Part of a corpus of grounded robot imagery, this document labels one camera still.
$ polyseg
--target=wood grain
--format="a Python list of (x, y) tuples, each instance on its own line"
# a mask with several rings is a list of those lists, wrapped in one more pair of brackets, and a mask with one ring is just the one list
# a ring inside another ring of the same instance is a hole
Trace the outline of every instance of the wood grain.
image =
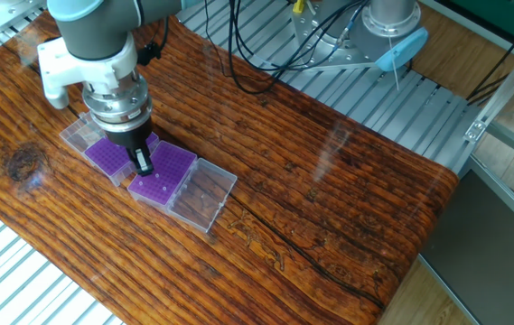
[(132, 200), (128, 181), (112, 187), (58, 137), (86, 108), (78, 87), (70, 109), (43, 97), (34, 47), (56, 35), (44, 13), (0, 48), (0, 219), (10, 228), (128, 323), (378, 321), (454, 174), (287, 85), (241, 92), (173, 19), (162, 59), (140, 69), (154, 131), (238, 176), (201, 234)]

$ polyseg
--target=metal slotted rail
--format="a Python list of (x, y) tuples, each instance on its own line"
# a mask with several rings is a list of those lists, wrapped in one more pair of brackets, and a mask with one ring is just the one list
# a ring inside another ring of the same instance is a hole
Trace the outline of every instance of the metal slotted rail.
[[(5, 32), (0, 46), (42, 13), (38, 10)], [(226, 48), (229, 3), (209, 1), (209, 33)], [(203, 4), (178, 14), (206, 38)], [(239, 28), (259, 58), (283, 62), (298, 43), (285, 0), (245, 0)], [(462, 139), (477, 107), (414, 71), (377, 68), (287, 73), (282, 80), (387, 138), (458, 172), (473, 150)], [(122, 324), (0, 221), (0, 324)]]

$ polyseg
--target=wooden floor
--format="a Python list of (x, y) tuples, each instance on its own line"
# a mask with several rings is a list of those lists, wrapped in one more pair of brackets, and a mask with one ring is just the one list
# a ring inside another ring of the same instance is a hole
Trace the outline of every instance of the wooden floor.
[(416, 261), (379, 325), (469, 325), (425, 266)]
[[(414, 60), (414, 69), (453, 93), (467, 97), (505, 51), (425, 5), (423, 25), (430, 39)], [(490, 82), (514, 68), (506, 59)], [(504, 109), (514, 111), (514, 98)], [(498, 117), (514, 131), (514, 114)], [(486, 135), (475, 154), (514, 190), (514, 151)], [(415, 262), (380, 325), (470, 324), (444, 289), (420, 262)]]

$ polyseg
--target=metal bracket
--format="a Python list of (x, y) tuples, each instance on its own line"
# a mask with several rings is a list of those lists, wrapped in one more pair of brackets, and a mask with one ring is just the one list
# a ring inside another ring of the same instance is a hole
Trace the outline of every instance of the metal bracket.
[(465, 132), (463, 140), (473, 143), (480, 141), (481, 136), (483, 135), (487, 127), (488, 126), (480, 120), (473, 121), (470, 128), (467, 129), (467, 132)]
[(0, 33), (44, 5), (45, 0), (0, 0)]

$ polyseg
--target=purple pipette tip rack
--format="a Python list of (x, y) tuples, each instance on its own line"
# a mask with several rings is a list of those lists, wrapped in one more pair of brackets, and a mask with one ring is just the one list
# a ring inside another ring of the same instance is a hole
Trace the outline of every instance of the purple pipette tip rack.
[(137, 175), (128, 190), (165, 206), (186, 177), (196, 154), (162, 141), (150, 160), (154, 172), (145, 177)]
[[(151, 152), (154, 148), (150, 146), (157, 140), (158, 135), (154, 133), (146, 139), (146, 144), (148, 148), (151, 149)], [(130, 164), (130, 158), (128, 157), (126, 148), (118, 144), (113, 144), (106, 137), (93, 144), (84, 154), (108, 176), (113, 176)]]

